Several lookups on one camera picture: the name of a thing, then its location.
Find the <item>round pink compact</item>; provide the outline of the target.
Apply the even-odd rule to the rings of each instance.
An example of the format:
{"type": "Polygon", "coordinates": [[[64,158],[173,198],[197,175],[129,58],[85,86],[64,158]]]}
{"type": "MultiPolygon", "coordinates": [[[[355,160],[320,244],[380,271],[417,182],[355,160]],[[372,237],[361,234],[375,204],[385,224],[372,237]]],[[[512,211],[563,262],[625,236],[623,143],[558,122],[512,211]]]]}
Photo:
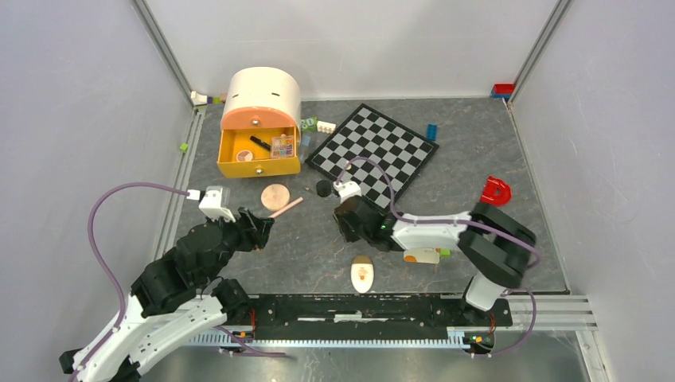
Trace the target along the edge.
{"type": "Polygon", "coordinates": [[[271,184],[260,195],[264,208],[276,212],[288,205],[291,201],[291,193],[285,185],[271,184]]]}

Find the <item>black round cap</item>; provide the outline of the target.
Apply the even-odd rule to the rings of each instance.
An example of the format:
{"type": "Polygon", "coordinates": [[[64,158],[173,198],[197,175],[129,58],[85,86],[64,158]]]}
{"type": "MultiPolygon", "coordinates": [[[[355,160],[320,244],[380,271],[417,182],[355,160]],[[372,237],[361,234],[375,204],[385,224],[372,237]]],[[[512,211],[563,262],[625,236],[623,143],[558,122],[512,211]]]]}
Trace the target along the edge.
{"type": "Polygon", "coordinates": [[[316,194],[320,197],[328,197],[333,192],[333,186],[330,181],[322,179],[316,183],[316,194]]]}

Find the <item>pink lip pencil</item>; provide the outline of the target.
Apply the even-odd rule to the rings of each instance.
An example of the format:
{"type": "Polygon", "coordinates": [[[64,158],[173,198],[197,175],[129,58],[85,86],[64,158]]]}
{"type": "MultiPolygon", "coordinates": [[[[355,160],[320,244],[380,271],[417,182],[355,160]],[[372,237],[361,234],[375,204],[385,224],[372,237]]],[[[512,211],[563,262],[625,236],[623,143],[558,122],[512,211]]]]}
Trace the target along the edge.
{"type": "Polygon", "coordinates": [[[298,197],[297,199],[295,199],[295,200],[293,200],[292,202],[288,203],[287,205],[285,205],[284,207],[282,207],[282,208],[279,209],[278,211],[273,212],[273,213],[269,216],[269,218],[271,218],[271,219],[276,219],[276,218],[278,218],[279,216],[281,216],[282,214],[284,214],[286,211],[288,211],[288,210],[294,208],[296,205],[302,203],[303,201],[304,201],[304,198],[303,198],[303,197],[298,197]]]}

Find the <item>small round pink jar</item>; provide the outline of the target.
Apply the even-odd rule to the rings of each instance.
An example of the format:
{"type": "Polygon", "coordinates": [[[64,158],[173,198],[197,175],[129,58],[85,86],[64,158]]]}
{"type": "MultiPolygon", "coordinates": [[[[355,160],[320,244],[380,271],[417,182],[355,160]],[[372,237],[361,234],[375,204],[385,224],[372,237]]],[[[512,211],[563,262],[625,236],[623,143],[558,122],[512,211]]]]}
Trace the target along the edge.
{"type": "Polygon", "coordinates": [[[250,150],[241,150],[236,154],[235,159],[237,162],[251,162],[255,159],[255,155],[250,150]]]}

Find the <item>white orange sachet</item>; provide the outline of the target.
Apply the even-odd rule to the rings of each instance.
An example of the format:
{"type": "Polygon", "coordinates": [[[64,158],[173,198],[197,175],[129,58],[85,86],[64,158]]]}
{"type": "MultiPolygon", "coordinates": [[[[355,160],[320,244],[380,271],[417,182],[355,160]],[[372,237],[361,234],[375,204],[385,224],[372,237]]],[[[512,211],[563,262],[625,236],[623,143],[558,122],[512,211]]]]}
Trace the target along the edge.
{"type": "Polygon", "coordinates": [[[404,261],[407,263],[438,264],[440,254],[435,248],[415,248],[404,252],[404,261]]]}

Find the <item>yellow drawer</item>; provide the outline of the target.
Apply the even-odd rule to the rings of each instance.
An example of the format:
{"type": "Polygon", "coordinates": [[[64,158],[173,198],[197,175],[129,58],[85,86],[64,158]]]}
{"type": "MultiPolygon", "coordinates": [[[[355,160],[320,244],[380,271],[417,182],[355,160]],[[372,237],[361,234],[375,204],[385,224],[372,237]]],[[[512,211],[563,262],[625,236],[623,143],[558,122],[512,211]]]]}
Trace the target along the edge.
{"type": "Polygon", "coordinates": [[[296,174],[300,171],[298,157],[300,135],[295,127],[222,130],[217,155],[217,166],[227,178],[272,177],[296,174]],[[295,156],[292,158],[272,159],[271,152],[257,146],[250,140],[256,136],[271,145],[274,137],[293,135],[295,137],[295,156]],[[250,150],[255,159],[251,162],[237,162],[236,154],[241,150],[250,150]]]}

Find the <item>colourful eyeshadow palette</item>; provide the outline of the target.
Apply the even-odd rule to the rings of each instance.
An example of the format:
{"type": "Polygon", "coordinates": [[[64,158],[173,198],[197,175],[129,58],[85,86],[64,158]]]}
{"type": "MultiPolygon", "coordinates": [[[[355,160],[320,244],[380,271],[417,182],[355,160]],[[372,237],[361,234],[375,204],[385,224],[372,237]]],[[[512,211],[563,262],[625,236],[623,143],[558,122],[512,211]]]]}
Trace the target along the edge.
{"type": "Polygon", "coordinates": [[[271,140],[271,158],[292,158],[295,156],[295,137],[283,135],[271,140]]]}

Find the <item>black tube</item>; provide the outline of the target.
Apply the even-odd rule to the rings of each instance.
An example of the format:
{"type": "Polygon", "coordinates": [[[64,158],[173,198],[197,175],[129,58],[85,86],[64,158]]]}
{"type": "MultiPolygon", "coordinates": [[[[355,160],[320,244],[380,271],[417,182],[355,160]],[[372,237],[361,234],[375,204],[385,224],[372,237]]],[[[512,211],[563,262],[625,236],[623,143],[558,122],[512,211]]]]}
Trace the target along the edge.
{"type": "Polygon", "coordinates": [[[257,146],[265,149],[268,152],[271,152],[271,145],[256,136],[251,136],[250,140],[254,142],[257,146]]]}

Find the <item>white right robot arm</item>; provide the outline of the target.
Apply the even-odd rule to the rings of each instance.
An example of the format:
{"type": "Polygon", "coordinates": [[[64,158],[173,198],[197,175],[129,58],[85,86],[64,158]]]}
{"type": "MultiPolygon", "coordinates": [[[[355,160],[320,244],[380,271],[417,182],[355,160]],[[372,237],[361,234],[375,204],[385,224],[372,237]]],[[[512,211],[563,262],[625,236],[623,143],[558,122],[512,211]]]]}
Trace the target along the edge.
{"type": "Polygon", "coordinates": [[[469,212],[416,216],[382,212],[363,197],[349,197],[335,210],[343,238],[364,240],[378,251],[405,255],[418,249],[459,251],[476,268],[459,303],[462,319],[479,325],[490,318],[497,300],[519,288],[536,266],[536,235],[494,205],[478,202],[469,212]]]}

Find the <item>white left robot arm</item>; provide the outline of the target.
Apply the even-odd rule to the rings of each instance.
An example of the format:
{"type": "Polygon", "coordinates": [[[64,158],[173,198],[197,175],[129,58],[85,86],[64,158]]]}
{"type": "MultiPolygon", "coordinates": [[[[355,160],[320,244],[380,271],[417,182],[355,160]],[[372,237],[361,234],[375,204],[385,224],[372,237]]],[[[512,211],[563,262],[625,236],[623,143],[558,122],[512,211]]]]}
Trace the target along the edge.
{"type": "Polygon", "coordinates": [[[197,297],[235,252],[266,246],[274,219],[241,207],[234,220],[207,219],[192,227],[131,284],[124,307],[89,345],[62,353],[72,381],[137,381],[158,361],[200,332],[250,317],[250,298],[235,279],[223,279],[191,310],[161,329],[154,325],[197,297]]]}

